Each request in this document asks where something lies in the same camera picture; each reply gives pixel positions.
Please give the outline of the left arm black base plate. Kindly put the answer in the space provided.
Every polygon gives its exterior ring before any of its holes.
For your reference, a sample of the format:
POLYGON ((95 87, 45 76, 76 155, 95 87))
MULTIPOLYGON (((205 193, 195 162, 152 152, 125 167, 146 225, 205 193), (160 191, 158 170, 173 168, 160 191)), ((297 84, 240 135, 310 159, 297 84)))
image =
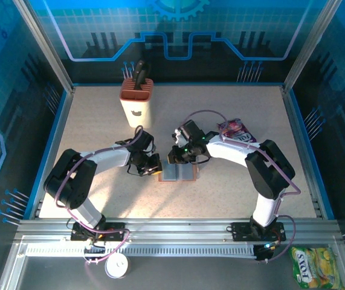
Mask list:
POLYGON ((122 222, 102 222, 97 225, 95 230, 108 231, 108 233, 96 233, 81 226, 78 222, 73 224, 71 230, 71 241, 87 241, 91 239, 93 242, 121 242, 124 238, 125 223, 122 222))

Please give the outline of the white round lid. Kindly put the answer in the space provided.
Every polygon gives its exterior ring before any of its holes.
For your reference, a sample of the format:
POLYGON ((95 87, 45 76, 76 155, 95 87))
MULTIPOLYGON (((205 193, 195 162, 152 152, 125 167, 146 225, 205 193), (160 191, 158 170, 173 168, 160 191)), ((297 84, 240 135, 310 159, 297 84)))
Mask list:
POLYGON ((105 263, 105 273, 112 279, 122 279, 130 269, 130 260, 121 253, 114 253, 105 263))

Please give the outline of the black controller box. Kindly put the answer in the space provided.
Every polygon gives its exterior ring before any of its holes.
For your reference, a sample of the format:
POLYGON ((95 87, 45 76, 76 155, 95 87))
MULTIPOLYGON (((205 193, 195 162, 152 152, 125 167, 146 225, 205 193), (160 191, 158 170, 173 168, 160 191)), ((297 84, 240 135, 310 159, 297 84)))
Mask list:
POLYGON ((278 241, 253 246, 253 252, 257 261, 269 260, 273 257, 278 241))

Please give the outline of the yellow green candy bag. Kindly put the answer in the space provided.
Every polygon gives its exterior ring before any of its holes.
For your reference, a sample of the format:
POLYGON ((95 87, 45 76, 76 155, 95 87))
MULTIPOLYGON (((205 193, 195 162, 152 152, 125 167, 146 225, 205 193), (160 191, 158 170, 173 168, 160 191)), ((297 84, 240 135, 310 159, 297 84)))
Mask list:
POLYGON ((303 289, 345 290, 340 277, 335 254, 331 248, 289 249, 292 262, 292 276, 303 289))

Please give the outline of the purple candy bag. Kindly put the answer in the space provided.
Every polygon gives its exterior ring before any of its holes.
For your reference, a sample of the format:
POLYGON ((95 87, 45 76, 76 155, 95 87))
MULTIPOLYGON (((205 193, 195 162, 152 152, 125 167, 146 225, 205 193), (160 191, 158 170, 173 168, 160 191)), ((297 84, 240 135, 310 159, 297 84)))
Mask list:
POLYGON ((253 135, 239 118, 228 120, 227 122, 223 123, 218 123, 217 126, 222 135, 227 138, 247 143, 257 142, 256 138, 253 137, 253 135))

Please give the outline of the aluminium side rail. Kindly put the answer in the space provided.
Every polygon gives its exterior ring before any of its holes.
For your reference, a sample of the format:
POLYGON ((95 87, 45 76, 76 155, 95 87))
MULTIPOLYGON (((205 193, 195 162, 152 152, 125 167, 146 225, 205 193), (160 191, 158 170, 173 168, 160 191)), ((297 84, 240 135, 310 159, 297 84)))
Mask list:
POLYGON ((314 170, 312 168, 312 163, 308 155, 306 142, 301 130, 301 123, 297 116, 294 102, 292 101, 290 94, 286 93, 282 87, 280 87, 280 91, 285 105, 286 113, 288 115, 292 134, 294 136, 298 157, 300 158, 302 173, 305 178, 314 212, 318 219, 324 219, 324 210, 322 209, 319 201, 320 189, 314 177, 314 170))
POLYGON ((50 130, 47 145, 45 146, 44 154, 42 155, 42 160, 33 184, 33 189, 28 203, 29 206, 27 207, 29 211, 26 210, 25 212, 26 219, 34 219, 36 217, 36 211, 39 207, 40 200, 45 196, 44 181, 53 168, 56 160, 63 131, 73 102, 73 97, 74 92, 64 92, 61 97, 60 104, 50 130))

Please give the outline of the aluminium frame post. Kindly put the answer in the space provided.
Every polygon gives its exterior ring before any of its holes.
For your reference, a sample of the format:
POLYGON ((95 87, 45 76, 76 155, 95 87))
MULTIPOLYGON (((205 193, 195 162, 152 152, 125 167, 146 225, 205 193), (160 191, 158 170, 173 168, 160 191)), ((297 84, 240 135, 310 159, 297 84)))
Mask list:
POLYGON ((35 38, 39 48, 46 57, 50 67, 59 79, 60 84, 68 94, 74 92, 74 86, 59 55, 53 47, 42 24, 39 22, 31 4, 26 0, 12 0, 18 12, 22 16, 27 27, 35 38))
POLYGON ((343 0, 327 0, 322 11, 318 15, 304 45, 300 50, 300 54, 297 56, 293 66, 291 67, 283 87, 283 93, 288 94, 292 87, 295 85, 298 77, 303 71, 309 58, 314 52, 316 46, 321 41, 321 38, 326 31, 331 20, 335 16, 340 4, 343 0))

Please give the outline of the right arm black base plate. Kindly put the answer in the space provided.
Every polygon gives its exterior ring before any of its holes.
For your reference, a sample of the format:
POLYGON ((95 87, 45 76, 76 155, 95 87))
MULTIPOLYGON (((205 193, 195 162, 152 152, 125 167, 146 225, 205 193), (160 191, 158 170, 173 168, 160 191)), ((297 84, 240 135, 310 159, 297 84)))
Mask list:
POLYGON ((234 242, 275 242, 286 241, 283 223, 274 221, 267 227, 253 222, 233 222, 227 227, 234 242))

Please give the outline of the grey-blue credit card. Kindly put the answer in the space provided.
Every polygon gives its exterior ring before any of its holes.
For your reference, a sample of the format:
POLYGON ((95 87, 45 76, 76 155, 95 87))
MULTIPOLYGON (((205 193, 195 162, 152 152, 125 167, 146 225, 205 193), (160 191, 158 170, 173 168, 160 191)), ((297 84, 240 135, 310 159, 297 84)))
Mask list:
POLYGON ((163 167, 163 181, 176 181, 178 179, 175 164, 166 164, 163 167))

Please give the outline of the beige knife block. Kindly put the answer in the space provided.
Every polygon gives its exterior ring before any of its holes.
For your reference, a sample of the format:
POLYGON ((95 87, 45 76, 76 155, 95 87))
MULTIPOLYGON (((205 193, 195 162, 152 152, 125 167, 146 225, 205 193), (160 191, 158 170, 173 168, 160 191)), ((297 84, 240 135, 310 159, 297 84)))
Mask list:
POLYGON ((152 125, 153 80, 147 78, 145 82, 140 85, 141 89, 135 89, 132 78, 125 79, 121 85, 120 102, 132 128, 142 125, 148 129, 152 125))

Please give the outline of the black-handled knife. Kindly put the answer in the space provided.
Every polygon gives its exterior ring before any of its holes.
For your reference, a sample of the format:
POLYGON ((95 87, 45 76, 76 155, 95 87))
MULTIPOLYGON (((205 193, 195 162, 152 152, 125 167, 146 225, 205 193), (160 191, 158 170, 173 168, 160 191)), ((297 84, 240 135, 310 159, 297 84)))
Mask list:
POLYGON ((136 75, 134 75, 133 80, 135 82, 134 90, 142 90, 141 86, 146 84, 147 79, 147 70, 142 69, 141 71, 137 71, 136 75))
POLYGON ((136 64, 135 69, 134 69, 133 77, 134 77, 134 75, 136 75, 137 71, 141 71, 142 69, 147 70, 147 65, 146 65, 145 61, 139 60, 136 64))

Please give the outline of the long aluminium mounting rail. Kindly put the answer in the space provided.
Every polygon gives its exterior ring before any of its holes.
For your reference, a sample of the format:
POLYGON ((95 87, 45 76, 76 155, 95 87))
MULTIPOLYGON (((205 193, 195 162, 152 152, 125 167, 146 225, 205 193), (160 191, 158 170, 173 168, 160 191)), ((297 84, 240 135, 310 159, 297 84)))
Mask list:
MULTIPOLYGON (((295 226, 289 218, 280 218, 286 234, 286 242, 294 236, 297 245, 342 243, 343 238, 336 220, 295 218, 295 226)), ((233 238, 226 227, 233 222, 248 219, 142 219, 109 218, 108 222, 123 222, 130 231, 128 244, 232 244, 233 238)), ((66 219, 33 219, 21 221, 14 243, 59 242, 70 240, 71 223, 66 219)))

